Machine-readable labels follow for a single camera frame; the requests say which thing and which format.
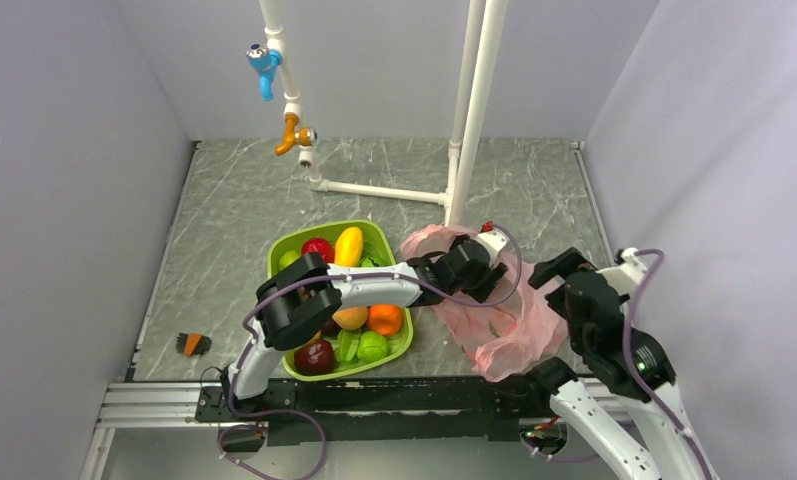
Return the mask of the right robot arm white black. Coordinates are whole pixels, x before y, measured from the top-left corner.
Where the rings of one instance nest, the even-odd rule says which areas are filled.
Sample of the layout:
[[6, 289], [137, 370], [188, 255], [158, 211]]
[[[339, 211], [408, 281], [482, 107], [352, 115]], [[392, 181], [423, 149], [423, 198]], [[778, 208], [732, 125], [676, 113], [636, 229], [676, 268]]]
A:
[[568, 364], [550, 358], [525, 378], [525, 401], [538, 415], [555, 414], [574, 429], [620, 479], [715, 479], [683, 405], [674, 367], [662, 345], [633, 318], [659, 249], [627, 248], [612, 267], [596, 268], [575, 248], [534, 266], [528, 278], [566, 322], [572, 350], [613, 394], [640, 434], [635, 439], [601, 407]]

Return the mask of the fake peach orange pink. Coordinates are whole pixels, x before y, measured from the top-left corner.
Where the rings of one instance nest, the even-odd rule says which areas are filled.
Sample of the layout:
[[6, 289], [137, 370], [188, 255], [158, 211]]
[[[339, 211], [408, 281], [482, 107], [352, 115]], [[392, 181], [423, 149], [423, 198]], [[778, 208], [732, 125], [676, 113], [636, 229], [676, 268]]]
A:
[[332, 320], [344, 330], [356, 330], [366, 324], [368, 315], [368, 307], [357, 306], [338, 310], [332, 315]]

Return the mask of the pink plastic bag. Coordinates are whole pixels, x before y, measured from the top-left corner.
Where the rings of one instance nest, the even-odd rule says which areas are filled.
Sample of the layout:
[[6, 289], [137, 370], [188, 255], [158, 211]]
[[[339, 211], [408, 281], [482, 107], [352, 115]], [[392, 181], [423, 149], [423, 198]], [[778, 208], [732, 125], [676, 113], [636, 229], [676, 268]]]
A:
[[[553, 356], [567, 340], [566, 322], [548, 307], [545, 295], [557, 284], [551, 282], [538, 290], [527, 279], [533, 270], [517, 261], [512, 248], [498, 257], [508, 271], [489, 298], [505, 301], [491, 308], [476, 308], [444, 300], [429, 310], [445, 326], [456, 345], [464, 352], [472, 370], [488, 381], [501, 381], [520, 374], [546, 356]], [[506, 294], [522, 267], [518, 287], [511, 297]]]

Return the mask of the red fake fruit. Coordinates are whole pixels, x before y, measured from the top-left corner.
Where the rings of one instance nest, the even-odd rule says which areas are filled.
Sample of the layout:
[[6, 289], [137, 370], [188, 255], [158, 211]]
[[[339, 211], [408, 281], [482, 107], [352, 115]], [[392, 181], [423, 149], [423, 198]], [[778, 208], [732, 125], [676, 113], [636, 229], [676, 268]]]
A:
[[312, 237], [305, 241], [301, 247], [301, 255], [318, 254], [325, 263], [333, 263], [335, 260], [334, 246], [322, 237]]

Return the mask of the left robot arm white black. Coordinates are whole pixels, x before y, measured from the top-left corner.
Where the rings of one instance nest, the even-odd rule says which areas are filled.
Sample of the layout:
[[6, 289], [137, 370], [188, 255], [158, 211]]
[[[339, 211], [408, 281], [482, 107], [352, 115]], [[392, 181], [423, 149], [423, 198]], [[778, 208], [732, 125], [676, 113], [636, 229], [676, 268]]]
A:
[[222, 407], [238, 420], [253, 417], [283, 356], [303, 346], [342, 309], [375, 304], [427, 307], [445, 300], [492, 307], [506, 273], [498, 259], [515, 242], [501, 228], [462, 235], [442, 253], [385, 267], [344, 267], [306, 254], [263, 283], [242, 322], [248, 339], [223, 371]]

